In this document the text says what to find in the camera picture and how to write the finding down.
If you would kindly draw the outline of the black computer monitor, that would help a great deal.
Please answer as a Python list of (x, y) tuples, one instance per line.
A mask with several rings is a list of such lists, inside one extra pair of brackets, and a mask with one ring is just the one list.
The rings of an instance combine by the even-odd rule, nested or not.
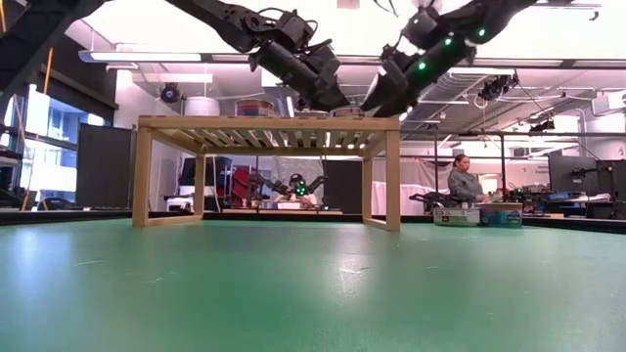
[(592, 157), (550, 155), (551, 189), (554, 192), (583, 193), (594, 196), (599, 190), (597, 162)]
[(599, 194), (611, 194), (626, 201), (626, 159), (598, 160)]

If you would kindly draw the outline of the white cylindrical container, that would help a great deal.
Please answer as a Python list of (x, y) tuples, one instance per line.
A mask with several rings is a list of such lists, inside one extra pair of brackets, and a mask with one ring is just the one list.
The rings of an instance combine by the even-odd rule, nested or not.
[(219, 102), (209, 97), (188, 97), (185, 100), (184, 113), (186, 115), (219, 115)]

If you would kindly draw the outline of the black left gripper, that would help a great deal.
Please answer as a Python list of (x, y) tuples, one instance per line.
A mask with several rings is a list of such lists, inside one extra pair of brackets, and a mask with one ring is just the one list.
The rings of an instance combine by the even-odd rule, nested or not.
[[(350, 104), (337, 83), (339, 61), (330, 44), (318, 44), (294, 54), (313, 72), (313, 75), (308, 72), (298, 75), (292, 86), (296, 92), (321, 93), (317, 101), (318, 110), (330, 111)], [(296, 109), (310, 109), (311, 102), (309, 96), (300, 95), (296, 101)]]

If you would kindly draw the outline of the long strip light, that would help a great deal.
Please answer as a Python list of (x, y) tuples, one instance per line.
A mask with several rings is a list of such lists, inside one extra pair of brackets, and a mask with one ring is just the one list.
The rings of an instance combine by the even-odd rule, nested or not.
[(79, 51), (85, 63), (199, 63), (198, 53), (97, 52)]

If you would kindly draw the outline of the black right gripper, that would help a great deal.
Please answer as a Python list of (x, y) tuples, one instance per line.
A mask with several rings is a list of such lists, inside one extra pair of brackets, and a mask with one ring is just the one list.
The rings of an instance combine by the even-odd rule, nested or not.
[(414, 62), (414, 56), (386, 44), (382, 48), (380, 60), (381, 68), (369, 87), (361, 110), (376, 109), (374, 117), (391, 117), (416, 104), (415, 98), (399, 96), (408, 85), (406, 70)]

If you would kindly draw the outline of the green table mat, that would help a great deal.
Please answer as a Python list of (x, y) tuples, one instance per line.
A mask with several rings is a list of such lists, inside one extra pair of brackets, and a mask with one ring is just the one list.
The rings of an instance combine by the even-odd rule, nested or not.
[(626, 352), (626, 235), (2, 227), (0, 352)]

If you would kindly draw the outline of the white draped table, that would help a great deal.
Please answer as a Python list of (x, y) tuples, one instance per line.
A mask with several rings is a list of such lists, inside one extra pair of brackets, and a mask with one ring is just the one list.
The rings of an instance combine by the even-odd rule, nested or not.
[[(417, 184), (400, 185), (400, 210), (405, 216), (424, 215), (424, 204), (418, 200), (410, 200), (414, 194), (424, 195), (428, 193), (428, 188)], [(384, 182), (374, 182), (372, 184), (372, 214), (386, 214), (386, 184)]]

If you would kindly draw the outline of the red cart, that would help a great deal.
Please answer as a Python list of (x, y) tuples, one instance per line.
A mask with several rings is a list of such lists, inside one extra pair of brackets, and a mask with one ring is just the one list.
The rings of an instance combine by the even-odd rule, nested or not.
[(249, 167), (236, 167), (232, 173), (232, 193), (238, 198), (248, 198), (259, 190), (255, 173)]

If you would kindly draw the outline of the black table frame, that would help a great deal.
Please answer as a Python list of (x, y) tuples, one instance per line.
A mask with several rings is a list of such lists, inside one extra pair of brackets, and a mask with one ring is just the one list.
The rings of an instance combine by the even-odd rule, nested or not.
[[(45, 223), (78, 222), (89, 220), (125, 219), (132, 216), (130, 210), (54, 210), (54, 211), (0, 211), (0, 226), (29, 225)], [(206, 212), (204, 220), (224, 221), (299, 221), (299, 222), (344, 222), (356, 223), (362, 221), (358, 214), (333, 214), (323, 211), (320, 214), (310, 211), (287, 214), (279, 210), (269, 210), (264, 213), (212, 213)], [(524, 217), (523, 226), (556, 228), (563, 230), (587, 231), (596, 233), (612, 233), (626, 235), (626, 220), (577, 219), (577, 218), (549, 218)]]

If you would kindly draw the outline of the black partition panel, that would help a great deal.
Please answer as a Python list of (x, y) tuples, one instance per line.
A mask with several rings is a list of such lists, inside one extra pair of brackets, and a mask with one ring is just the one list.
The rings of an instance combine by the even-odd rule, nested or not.
[(82, 207), (128, 208), (134, 133), (81, 123), (78, 129), (75, 202)]

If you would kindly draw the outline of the wooden slatted shelf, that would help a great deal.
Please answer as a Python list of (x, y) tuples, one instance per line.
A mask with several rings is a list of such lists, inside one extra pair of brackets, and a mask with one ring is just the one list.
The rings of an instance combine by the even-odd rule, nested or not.
[[(194, 213), (150, 218), (152, 146), (158, 141), (195, 156)], [(385, 219), (372, 214), (373, 160), (384, 152)], [(389, 232), (401, 227), (399, 117), (279, 117), (143, 115), (136, 135), (132, 225), (150, 227), (200, 221), (204, 213), (205, 159), (218, 154), (357, 156), (362, 159), (363, 222)]]

